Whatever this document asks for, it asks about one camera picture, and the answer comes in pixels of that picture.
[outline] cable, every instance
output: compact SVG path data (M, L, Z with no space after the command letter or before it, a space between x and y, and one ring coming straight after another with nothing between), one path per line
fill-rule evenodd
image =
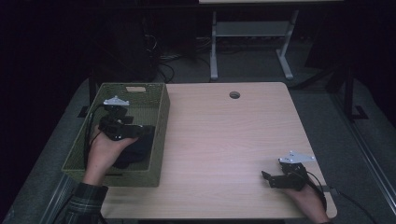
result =
M168 64L160 63L159 65L168 67L172 71L171 77L167 77L165 75L165 73L163 72L163 70L160 67L158 67L158 72L163 76L163 82L164 83L173 82L173 78L175 77L175 69L172 66L168 65Z
M329 187L330 187L331 189L335 189L336 192L337 192L339 195L343 196L344 198L348 199L350 202L352 202L352 203L354 203L356 206L358 206L359 209L360 209L368 218L370 218L370 220L371 220L374 224L377 224L377 222L375 221L375 219L373 218L373 216L370 215L370 213L369 213L363 206L361 206L358 202L356 202L356 201L355 201L354 199L352 199L351 197L347 196L345 193L339 191L338 189L333 188L332 186L329 186Z
M91 140L91 145L92 145L92 142L99 136L99 134L100 134L101 132L102 132L102 131L100 131L99 133L97 133L96 136Z
M164 60L164 63L169 63L172 62L174 60L180 59L183 56L181 54L173 54L173 55L168 55L168 56L161 56L160 59Z
M321 202L322 202L322 205L323 205L323 208L324 208L324 210L325 211L327 211L327 200L326 200L326 197L324 196L324 192L323 192L323 187L321 186L321 184L320 184L320 182L319 182L319 184L320 184L320 188L322 189L322 191L320 191L320 189L309 179L309 178L305 178L305 177L303 177L303 176L301 176L301 175L299 175L299 174L297 174L297 173L295 173L295 172L293 172L293 171L291 171L293 174L295 174L295 175L297 175L297 176L299 176L303 181L305 181L305 183L307 184L307 185L309 185L317 194L318 194L318 196L319 196L319 198L320 198L320 200L321 200Z
M209 62L207 62L205 59L201 58L201 57L195 57L196 59L202 61L203 63L205 63L209 68L210 68L210 64Z
M322 193L323 193L323 187L322 187L322 185L321 185L321 183L320 183L320 181L318 180L318 178L315 176L315 175L313 175L312 173L310 173L310 172L306 172L307 174L309 174L309 175L312 175L317 181L318 181L318 183L319 183L319 186L320 186L320 190L322 191Z
M210 44L212 43L212 39L210 37L202 37L202 38L197 38L198 41L203 40L202 42L204 42L203 44L198 43L197 45L197 50L199 49L207 49Z
M96 113L96 110L102 106L104 106L104 105L99 104L88 116L87 127L85 128L85 139L84 139L84 168L85 169L87 168L88 155L90 154L90 149L91 149L90 138L91 138L91 129L92 129L93 118Z
M238 49L232 50L231 48L233 47L233 45L237 46ZM217 49L217 53L219 53L219 54L236 54L236 53L239 53L241 51L243 51L242 45L235 44L232 39L229 39L229 41L223 40L221 43L219 43L218 49Z
M154 35L145 35L145 37L151 37L152 39L154 39L154 46L151 49L147 49L149 52L152 52L153 50L155 50L157 48L157 45L158 45L157 38L155 38Z

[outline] table top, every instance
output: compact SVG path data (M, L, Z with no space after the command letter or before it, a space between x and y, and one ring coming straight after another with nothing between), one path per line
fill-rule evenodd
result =
M314 155L283 83L168 84L171 107L158 188L109 188L107 218L302 217L261 170L282 175L290 150ZM237 91L238 99L230 97ZM316 161L304 163L325 185ZM326 193L328 215L335 217Z

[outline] plaid sleeve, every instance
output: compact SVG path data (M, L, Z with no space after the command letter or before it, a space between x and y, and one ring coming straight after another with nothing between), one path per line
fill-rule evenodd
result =
M64 223L98 223L107 190L108 187L79 183L67 206Z

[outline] hand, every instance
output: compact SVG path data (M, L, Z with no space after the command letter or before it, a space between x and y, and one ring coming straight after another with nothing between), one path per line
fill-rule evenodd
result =
M295 189L283 189L283 192L291 197L300 210L311 221L315 223L330 221L318 194L309 185L305 184L305 186L300 191Z
M99 131L98 126L95 126L92 136L87 170L82 182L89 185L102 186L107 170L114 164L121 152L137 141L138 138L112 141Z

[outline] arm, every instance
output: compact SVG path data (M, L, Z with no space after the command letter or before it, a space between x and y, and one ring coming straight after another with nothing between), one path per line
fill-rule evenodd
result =
M111 141L95 127L87 170L70 200L63 222L97 223L107 187L102 186L107 170L113 165L121 152L134 143L137 138Z
M331 222L320 198L309 185L305 185L300 191L295 189L283 189L283 191L291 197L300 210L314 223Z

